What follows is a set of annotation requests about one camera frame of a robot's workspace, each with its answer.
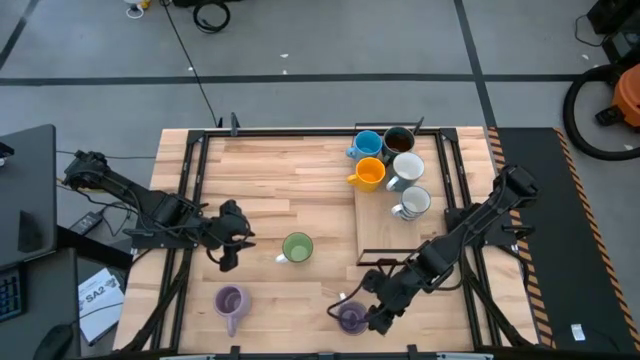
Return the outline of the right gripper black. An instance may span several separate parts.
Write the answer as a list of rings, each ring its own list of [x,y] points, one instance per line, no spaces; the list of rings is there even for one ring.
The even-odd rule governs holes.
[[[402,317],[408,307],[408,297],[398,295],[393,299],[382,301],[378,306],[358,306],[358,316],[367,317],[363,323],[365,329],[376,331],[380,335],[386,335],[396,317]]]

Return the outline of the purple mug white handle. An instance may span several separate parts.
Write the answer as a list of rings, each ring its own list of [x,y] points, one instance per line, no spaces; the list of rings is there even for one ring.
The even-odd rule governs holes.
[[[368,328],[364,321],[367,308],[359,301],[349,300],[338,308],[339,327],[347,335],[360,335]]]

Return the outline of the green mug white handle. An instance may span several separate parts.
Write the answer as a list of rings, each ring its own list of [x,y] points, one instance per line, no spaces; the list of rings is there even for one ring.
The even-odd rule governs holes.
[[[301,263],[308,260],[314,250],[312,239],[302,232],[288,235],[282,244],[282,253],[275,261],[277,263]]]

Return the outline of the pink ribbed mug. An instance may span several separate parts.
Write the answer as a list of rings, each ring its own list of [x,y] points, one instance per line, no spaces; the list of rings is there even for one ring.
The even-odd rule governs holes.
[[[224,286],[214,297],[214,309],[225,319],[227,334],[235,337],[240,322],[250,313],[251,296],[238,285]]]

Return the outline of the white mug dark stripes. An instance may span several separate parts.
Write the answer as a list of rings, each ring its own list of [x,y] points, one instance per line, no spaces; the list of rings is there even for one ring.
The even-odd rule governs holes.
[[[391,208],[391,214],[405,221],[413,221],[424,215],[430,206],[429,192],[422,187],[411,186],[402,192],[400,202]]]

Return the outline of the yellow mug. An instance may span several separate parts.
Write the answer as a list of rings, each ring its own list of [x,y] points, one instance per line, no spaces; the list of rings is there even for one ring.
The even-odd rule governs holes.
[[[373,192],[385,176],[385,165],[378,158],[366,157],[358,161],[355,173],[347,177],[347,183],[359,191]]]

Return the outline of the blue mug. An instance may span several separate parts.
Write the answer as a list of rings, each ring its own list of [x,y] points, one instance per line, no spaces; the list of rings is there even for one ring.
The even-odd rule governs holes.
[[[352,146],[347,148],[345,153],[347,157],[360,161],[367,157],[377,157],[382,145],[382,140],[376,132],[364,130],[356,134]]]

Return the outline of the grey-teal mug white inside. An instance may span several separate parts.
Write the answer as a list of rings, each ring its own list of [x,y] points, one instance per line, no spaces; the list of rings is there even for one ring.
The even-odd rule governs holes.
[[[403,192],[413,186],[424,171],[424,161],[420,156],[409,152],[399,154],[387,168],[388,181],[385,188],[387,191]]]

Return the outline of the dark mug brown inside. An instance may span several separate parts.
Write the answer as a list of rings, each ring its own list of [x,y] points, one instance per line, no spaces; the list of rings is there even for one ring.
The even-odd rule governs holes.
[[[415,144],[412,131],[405,127],[389,128],[383,136],[382,162],[389,165],[401,153],[410,152]]]

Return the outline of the white printed booklet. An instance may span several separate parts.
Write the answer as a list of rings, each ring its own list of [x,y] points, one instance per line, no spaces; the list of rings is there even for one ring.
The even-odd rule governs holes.
[[[79,325],[89,345],[118,323],[123,302],[120,281],[106,268],[78,286]]]

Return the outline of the black computer mouse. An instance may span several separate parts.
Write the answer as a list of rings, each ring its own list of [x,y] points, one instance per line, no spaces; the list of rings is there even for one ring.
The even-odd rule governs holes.
[[[52,327],[37,346],[32,360],[63,360],[73,340],[71,325]]]

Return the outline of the keyboard with blue keys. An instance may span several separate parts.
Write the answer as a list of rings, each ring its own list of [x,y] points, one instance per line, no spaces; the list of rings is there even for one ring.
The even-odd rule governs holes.
[[[26,309],[22,272],[16,267],[0,272],[0,322],[20,316]]]

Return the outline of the orange vacuum cleaner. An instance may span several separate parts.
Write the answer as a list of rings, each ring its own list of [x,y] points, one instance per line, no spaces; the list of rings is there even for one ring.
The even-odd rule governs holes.
[[[595,115],[596,122],[602,126],[624,122],[640,132],[640,63],[628,69],[615,67],[607,76],[614,94],[611,105]]]

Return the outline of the wooden shelf black metal frame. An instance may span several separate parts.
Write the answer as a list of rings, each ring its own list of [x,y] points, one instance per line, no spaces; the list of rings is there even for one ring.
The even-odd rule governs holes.
[[[392,207],[400,202],[401,194],[386,190],[385,183],[373,192],[354,189],[358,266],[373,266],[380,259],[400,263],[424,241],[445,232],[446,177],[440,170],[440,160],[446,152],[440,135],[438,129],[421,129],[414,146],[427,170],[417,185],[426,189],[431,197],[430,208],[418,219],[405,221],[391,213]]]

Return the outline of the black table frame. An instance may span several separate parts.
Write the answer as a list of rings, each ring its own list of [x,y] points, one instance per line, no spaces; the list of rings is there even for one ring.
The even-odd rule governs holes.
[[[464,193],[484,201],[495,176],[484,131],[440,132],[447,207],[461,206]],[[193,253],[181,352],[226,353],[232,346],[244,353],[400,352],[409,344],[422,351],[468,350],[473,332],[489,339],[484,309],[468,307],[452,281],[443,291],[417,294],[386,335],[347,335],[332,318],[341,295],[367,306],[376,301],[358,286],[372,266],[356,264],[355,188],[346,181],[354,170],[345,153],[351,139],[348,129],[280,129],[216,134],[207,147],[196,148],[204,166],[194,169],[191,180],[206,213],[215,215],[223,201],[235,199],[255,233],[255,246],[242,251],[238,266],[225,273],[204,251]],[[312,239],[311,257],[277,263],[284,239],[294,232]],[[227,285],[243,287],[251,296],[250,313],[235,337],[214,309],[216,293]]]

